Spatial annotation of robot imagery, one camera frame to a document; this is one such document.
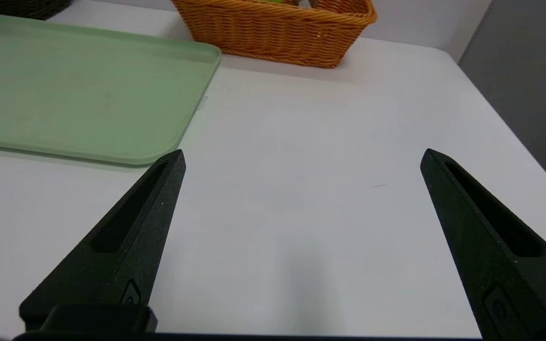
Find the orange wicker basket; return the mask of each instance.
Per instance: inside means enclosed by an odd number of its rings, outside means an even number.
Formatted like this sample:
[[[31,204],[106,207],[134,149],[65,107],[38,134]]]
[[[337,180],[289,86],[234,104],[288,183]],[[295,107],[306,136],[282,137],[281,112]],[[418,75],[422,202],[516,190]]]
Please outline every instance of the orange wicker basket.
[[[336,67],[376,18],[371,0],[317,0],[306,9],[284,0],[173,0],[193,39],[227,54]]]

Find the table surface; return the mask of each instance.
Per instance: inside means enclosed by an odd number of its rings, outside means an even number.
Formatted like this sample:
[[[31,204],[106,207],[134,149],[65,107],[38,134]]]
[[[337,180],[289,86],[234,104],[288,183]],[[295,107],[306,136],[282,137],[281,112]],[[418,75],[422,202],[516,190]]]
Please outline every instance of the table surface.
[[[78,0],[53,21],[188,38]],[[457,160],[546,239],[546,173],[444,52],[360,38],[325,70],[224,56],[150,300],[159,332],[477,337],[419,162]],[[0,336],[145,171],[0,151]]]

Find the wicker basket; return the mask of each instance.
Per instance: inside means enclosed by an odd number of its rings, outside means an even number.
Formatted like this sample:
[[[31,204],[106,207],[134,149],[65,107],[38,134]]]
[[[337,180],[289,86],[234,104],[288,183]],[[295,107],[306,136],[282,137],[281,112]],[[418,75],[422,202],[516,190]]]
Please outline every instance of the wicker basket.
[[[0,14],[46,20],[66,9],[72,0],[0,0]]]
[[[193,39],[227,54],[336,67],[376,18],[371,0],[317,0],[306,9],[284,0],[172,0]]]

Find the dark basket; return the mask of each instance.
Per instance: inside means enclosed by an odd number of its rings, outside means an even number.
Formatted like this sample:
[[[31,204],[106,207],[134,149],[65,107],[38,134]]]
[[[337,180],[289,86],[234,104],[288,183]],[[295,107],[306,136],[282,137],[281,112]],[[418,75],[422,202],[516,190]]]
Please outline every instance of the dark basket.
[[[66,9],[73,0],[0,0],[0,14],[46,20]]]

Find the plastic tray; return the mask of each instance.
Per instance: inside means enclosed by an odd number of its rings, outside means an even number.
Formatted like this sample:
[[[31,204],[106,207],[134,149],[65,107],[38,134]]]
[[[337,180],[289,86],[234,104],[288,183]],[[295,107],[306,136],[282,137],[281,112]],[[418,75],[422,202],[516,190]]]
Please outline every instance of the plastic tray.
[[[0,15],[0,147],[123,164],[175,149],[213,45]]]

